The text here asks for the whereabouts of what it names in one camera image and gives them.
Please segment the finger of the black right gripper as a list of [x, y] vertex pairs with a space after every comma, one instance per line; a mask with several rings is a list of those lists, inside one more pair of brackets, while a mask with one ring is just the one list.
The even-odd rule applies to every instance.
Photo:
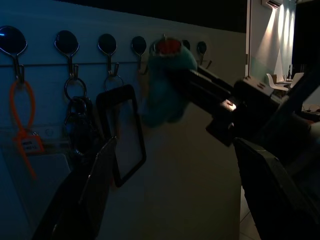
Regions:
[[209, 94], [231, 94], [234, 90], [232, 85], [203, 67], [199, 66], [197, 70], [189, 72], [190, 84], [197, 90]]
[[171, 71], [169, 81], [174, 89], [184, 98], [209, 113], [214, 119], [231, 119], [233, 110], [223, 105], [229, 100], [232, 94], [209, 94], [197, 90], [191, 83], [191, 73], [189, 71]]

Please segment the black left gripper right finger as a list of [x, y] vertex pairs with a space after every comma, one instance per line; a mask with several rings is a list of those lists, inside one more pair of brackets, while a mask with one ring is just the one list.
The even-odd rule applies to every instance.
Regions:
[[241, 184], [261, 240], [320, 240], [320, 210], [281, 162], [259, 145], [234, 140]]

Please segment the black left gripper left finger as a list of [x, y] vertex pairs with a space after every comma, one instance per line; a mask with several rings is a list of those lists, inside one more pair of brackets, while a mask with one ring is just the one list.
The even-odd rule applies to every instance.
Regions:
[[62, 182], [31, 240], [95, 240], [109, 195], [117, 139], [93, 148]]

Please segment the teal plush keychain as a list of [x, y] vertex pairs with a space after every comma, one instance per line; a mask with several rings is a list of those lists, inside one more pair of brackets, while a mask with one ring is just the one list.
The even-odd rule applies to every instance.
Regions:
[[172, 86], [167, 72], [198, 68], [192, 52], [173, 37], [161, 37], [149, 47], [147, 79], [142, 80], [140, 116], [148, 128], [177, 123], [189, 101]]

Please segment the white shell chair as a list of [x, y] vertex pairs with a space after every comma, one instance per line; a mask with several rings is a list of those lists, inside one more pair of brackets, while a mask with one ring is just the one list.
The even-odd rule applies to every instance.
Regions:
[[303, 72], [297, 72], [292, 79], [291, 85], [290, 87], [293, 88], [298, 82], [299, 80], [304, 76]]
[[269, 83], [269, 86], [274, 89], [274, 90], [279, 90], [279, 91], [285, 91], [285, 92], [288, 92], [289, 89], [287, 87], [284, 87], [284, 86], [280, 86], [280, 85], [276, 85], [274, 83], [274, 79], [273, 79], [273, 76], [269, 73], [266, 74], [267, 78], [268, 78], [268, 83]]

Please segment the clear plastic card holder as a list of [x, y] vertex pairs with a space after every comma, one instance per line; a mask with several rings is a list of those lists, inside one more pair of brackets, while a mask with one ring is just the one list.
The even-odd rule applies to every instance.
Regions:
[[18, 129], [0, 128], [0, 150], [13, 180], [28, 223], [36, 227], [55, 192], [70, 173], [70, 141], [63, 124], [33, 125], [28, 133], [39, 136], [44, 151], [27, 153], [36, 173], [32, 178], [17, 145], [13, 142]]

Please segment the black carabiner key bunch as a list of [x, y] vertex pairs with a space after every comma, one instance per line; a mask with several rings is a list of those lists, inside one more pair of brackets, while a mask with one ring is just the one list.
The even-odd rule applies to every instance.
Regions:
[[[83, 95], [70, 97], [68, 85], [72, 81], [81, 83]], [[64, 94], [69, 100], [64, 125], [70, 139], [71, 149], [78, 158], [86, 158], [101, 142], [101, 136], [93, 113], [93, 103], [87, 97], [85, 82], [79, 77], [70, 76], [66, 80]]]

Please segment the white air conditioner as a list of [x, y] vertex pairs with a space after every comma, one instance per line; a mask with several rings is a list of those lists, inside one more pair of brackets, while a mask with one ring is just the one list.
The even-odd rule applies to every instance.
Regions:
[[261, 4], [265, 7], [277, 9], [283, 4], [283, 0], [261, 0]]

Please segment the orange zip tie tag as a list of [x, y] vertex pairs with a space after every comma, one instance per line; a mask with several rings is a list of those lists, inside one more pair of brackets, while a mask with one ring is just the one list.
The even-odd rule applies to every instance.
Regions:
[[45, 151], [41, 137], [36, 133], [28, 132], [28, 130], [31, 129], [31, 126], [35, 118], [36, 100], [35, 100], [32, 87], [27, 81], [25, 81], [23, 83], [23, 86], [25, 87], [30, 100], [30, 115], [29, 115], [29, 120], [27, 122], [27, 127], [24, 127], [20, 120], [20, 117], [16, 108], [16, 103], [15, 103], [15, 90], [17, 86], [18, 86], [18, 83], [14, 82], [11, 85], [10, 91], [9, 91], [9, 106], [10, 106], [13, 119], [15, 120], [18, 127], [17, 134], [13, 138], [13, 141], [16, 144], [18, 152], [20, 153], [23, 159], [23, 162], [25, 163], [26, 168], [29, 171], [29, 174], [31, 175], [33, 180], [36, 180], [37, 174], [28, 159], [28, 154], [39, 154]]

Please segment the black frame badge holder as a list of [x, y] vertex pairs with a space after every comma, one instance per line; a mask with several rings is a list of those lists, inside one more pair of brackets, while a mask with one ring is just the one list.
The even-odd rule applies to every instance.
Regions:
[[135, 90], [130, 84], [105, 89], [95, 99], [105, 139], [116, 138], [113, 181], [120, 188], [146, 162], [146, 148]]

